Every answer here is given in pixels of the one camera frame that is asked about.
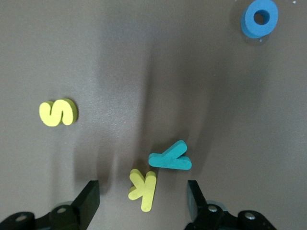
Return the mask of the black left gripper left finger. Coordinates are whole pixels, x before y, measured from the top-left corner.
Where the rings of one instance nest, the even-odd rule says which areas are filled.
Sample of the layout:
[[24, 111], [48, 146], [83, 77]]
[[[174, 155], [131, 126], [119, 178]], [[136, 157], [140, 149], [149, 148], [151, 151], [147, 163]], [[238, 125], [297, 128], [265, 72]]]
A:
[[35, 218], [32, 212], [17, 212], [0, 223], [2, 230], [85, 230], [100, 204], [98, 181], [89, 181], [70, 205], [60, 205]]

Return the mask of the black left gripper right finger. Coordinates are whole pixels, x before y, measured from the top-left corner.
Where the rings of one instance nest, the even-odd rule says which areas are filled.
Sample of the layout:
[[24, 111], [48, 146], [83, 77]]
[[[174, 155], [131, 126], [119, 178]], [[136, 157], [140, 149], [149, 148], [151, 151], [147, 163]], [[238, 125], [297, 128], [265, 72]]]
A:
[[187, 230], [274, 230], [268, 219], [254, 210], [242, 210], [233, 216], [219, 204], [207, 202], [198, 182], [188, 181], [188, 208], [191, 222]]

